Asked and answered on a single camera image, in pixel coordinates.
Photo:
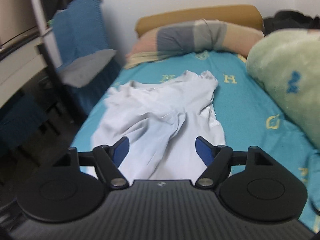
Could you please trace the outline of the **white desk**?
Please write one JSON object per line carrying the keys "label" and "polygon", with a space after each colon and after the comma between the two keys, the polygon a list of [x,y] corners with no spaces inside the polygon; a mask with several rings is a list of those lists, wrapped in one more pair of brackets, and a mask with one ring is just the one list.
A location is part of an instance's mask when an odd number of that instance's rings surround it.
{"label": "white desk", "polygon": [[54,67],[61,66],[42,1],[1,0],[1,105],[48,67],[39,45],[45,46]]}

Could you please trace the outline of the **black clothing pile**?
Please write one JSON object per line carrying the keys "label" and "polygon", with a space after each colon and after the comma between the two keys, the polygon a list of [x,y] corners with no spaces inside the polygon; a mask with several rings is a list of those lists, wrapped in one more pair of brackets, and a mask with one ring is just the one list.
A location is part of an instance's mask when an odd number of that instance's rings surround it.
{"label": "black clothing pile", "polygon": [[265,36],[280,29],[319,29],[319,16],[312,18],[299,11],[281,10],[263,19]]}

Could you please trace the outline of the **patchwork colour-block pillow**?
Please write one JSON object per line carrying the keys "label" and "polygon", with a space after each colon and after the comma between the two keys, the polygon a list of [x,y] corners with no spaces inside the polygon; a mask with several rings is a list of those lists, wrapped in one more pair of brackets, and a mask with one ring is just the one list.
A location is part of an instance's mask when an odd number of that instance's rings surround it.
{"label": "patchwork colour-block pillow", "polygon": [[227,51],[247,57],[263,37],[260,30],[218,20],[170,24],[143,34],[127,55],[125,69],[205,50]]}

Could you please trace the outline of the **white t-shirt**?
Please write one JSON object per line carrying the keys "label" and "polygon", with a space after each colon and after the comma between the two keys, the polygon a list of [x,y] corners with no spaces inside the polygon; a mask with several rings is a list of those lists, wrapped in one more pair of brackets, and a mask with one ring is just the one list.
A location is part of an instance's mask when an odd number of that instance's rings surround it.
{"label": "white t-shirt", "polygon": [[91,137],[92,147],[130,141],[119,165],[128,181],[137,179],[196,181],[206,169],[195,140],[225,144],[213,108],[218,80],[209,71],[185,71],[161,84],[129,81],[107,91],[106,112]]}

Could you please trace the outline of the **grey seat cushion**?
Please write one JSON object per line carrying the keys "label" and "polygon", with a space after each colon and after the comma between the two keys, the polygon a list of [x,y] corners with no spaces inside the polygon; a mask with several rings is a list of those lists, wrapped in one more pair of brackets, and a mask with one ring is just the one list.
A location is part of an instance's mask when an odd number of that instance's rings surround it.
{"label": "grey seat cushion", "polygon": [[58,75],[64,85],[82,88],[88,85],[116,55],[116,50],[103,49],[77,58],[63,67]]}

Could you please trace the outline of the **light green fleece blanket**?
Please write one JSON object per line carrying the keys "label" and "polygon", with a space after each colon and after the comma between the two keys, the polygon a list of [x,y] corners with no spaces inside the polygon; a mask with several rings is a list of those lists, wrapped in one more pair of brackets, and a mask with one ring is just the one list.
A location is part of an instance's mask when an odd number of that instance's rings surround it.
{"label": "light green fleece blanket", "polygon": [[246,70],[319,148],[319,30],[265,36],[249,52]]}

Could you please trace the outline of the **blue covered chair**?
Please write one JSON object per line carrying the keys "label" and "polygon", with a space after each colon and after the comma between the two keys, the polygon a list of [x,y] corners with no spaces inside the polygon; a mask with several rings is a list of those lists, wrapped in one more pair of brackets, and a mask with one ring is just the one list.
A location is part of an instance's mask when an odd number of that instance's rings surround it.
{"label": "blue covered chair", "polygon": [[[54,15],[52,28],[62,60],[61,66],[56,70],[57,74],[77,58],[111,49],[99,0],[73,0],[65,10]],[[121,66],[115,55],[88,85],[82,88],[63,85],[80,111],[89,115],[120,70]]]}

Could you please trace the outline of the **mustard yellow headboard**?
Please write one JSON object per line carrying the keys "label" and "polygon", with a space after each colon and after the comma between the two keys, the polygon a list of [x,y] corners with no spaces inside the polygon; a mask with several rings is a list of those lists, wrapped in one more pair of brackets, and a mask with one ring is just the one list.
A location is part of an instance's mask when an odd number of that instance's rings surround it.
{"label": "mustard yellow headboard", "polygon": [[221,5],[164,12],[145,16],[136,22],[135,32],[141,37],[146,32],[165,25],[200,19],[219,20],[257,30],[263,29],[263,18],[258,9],[249,4]]}

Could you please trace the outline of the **turquoise patterned bed sheet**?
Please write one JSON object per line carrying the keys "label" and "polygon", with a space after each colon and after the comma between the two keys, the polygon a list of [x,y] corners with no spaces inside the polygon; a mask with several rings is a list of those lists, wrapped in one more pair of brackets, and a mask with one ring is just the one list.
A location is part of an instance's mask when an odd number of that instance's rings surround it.
{"label": "turquoise patterned bed sheet", "polygon": [[[283,116],[280,108],[246,74],[244,63],[230,53],[203,52],[173,57],[121,71],[113,82],[118,87],[130,80],[164,83],[185,70],[208,70],[219,81],[213,107],[226,133],[227,142],[243,150],[258,144],[271,152],[295,175],[299,165],[316,150],[303,132]],[[141,185],[143,195],[134,194],[130,215],[122,205],[126,198],[112,199],[110,212],[93,223],[84,239],[311,239],[307,228],[314,213],[307,207],[301,221],[280,225],[253,225],[228,213],[209,191],[188,183],[177,187]]]}

